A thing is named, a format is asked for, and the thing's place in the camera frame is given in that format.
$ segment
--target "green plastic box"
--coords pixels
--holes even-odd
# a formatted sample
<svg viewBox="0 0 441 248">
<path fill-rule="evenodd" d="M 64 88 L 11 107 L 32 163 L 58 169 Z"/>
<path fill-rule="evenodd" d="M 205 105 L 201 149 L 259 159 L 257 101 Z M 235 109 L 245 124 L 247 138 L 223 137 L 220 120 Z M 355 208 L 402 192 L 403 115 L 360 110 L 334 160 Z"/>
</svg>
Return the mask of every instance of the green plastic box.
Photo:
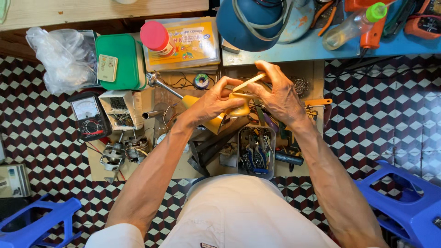
<svg viewBox="0 0 441 248">
<path fill-rule="evenodd" d="M 100 54 L 118 58 L 114 82 L 100 80 L 106 90 L 140 90 L 147 85 L 144 52 L 130 34 L 101 35 L 95 41 Z"/>
</svg>

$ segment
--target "spray bottle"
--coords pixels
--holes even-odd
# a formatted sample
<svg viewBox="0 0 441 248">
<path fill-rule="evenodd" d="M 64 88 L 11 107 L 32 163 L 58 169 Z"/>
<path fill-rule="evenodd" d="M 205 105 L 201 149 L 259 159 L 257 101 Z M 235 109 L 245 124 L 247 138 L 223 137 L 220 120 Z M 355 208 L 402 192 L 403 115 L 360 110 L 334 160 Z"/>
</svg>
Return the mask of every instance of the spray bottle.
<svg viewBox="0 0 441 248">
<path fill-rule="evenodd" d="M 361 36 L 372 29 L 374 24 L 387 14 L 384 3 L 376 3 L 367 9 L 360 9 L 350 15 L 337 27 L 329 30 L 323 36 L 323 47 L 335 50 L 350 39 Z"/>
</svg>

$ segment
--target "pliers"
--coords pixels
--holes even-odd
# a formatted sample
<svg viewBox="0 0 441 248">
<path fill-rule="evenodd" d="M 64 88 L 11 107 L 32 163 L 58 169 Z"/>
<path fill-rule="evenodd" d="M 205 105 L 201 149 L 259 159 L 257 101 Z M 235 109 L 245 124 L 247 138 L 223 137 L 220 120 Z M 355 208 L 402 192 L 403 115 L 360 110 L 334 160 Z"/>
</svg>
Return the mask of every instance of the pliers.
<svg viewBox="0 0 441 248">
<path fill-rule="evenodd" d="M 311 28 L 314 27 L 315 23 L 317 22 L 318 17 L 332 4 L 334 1 L 327 2 L 314 16 L 314 20 L 312 21 Z M 335 1 L 335 5 L 332 7 L 331 15 L 329 16 L 328 22 L 325 24 L 325 26 L 318 32 L 318 36 L 321 36 L 331 25 L 332 20 L 334 19 L 335 12 L 337 11 L 337 5 L 339 3 L 339 0 Z"/>
</svg>

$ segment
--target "hand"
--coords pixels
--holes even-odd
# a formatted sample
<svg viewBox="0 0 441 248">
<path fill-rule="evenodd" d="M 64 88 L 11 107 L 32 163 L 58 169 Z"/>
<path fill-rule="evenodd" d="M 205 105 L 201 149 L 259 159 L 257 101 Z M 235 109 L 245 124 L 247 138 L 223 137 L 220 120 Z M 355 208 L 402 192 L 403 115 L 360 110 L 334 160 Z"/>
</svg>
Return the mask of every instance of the hand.
<svg viewBox="0 0 441 248">
<path fill-rule="evenodd" d="M 207 91 L 195 104 L 180 115 L 180 119 L 186 119 L 190 126 L 196 127 L 212 120 L 226 109 L 235 108 L 244 104 L 244 99 L 229 99 L 228 95 L 232 90 L 225 89 L 225 86 L 238 86 L 243 81 L 222 77 L 209 91 Z"/>
<path fill-rule="evenodd" d="M 263 60 L 258 60 L 255 64 L 267 75 L 262 80 L 272 82 L 273 92 L 269 93 L 257 83 L 248 84 L 249 91 L 258 95 L 263 100 L 265 107 L 286 125 L 294 125 L 308 120 L 304 104 L 300 101 L 294 84 L 282 73 L 280 67 Z"/>
</svg>

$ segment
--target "pink cap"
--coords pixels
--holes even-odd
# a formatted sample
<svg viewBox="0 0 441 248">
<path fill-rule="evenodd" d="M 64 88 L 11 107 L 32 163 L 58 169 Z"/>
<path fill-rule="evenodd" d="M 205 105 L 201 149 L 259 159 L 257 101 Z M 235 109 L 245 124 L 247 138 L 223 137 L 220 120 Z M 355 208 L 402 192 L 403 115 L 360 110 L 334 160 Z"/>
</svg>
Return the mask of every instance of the pink cap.
<svg viewBox="0 0 441 248">
<path fill-rule="evenodd" d="M 168 44 L 168 31 L 157 21 L 146 22 L 139 35 L 141 42 L 153 51 L 161 51 Z"/>
</svg>

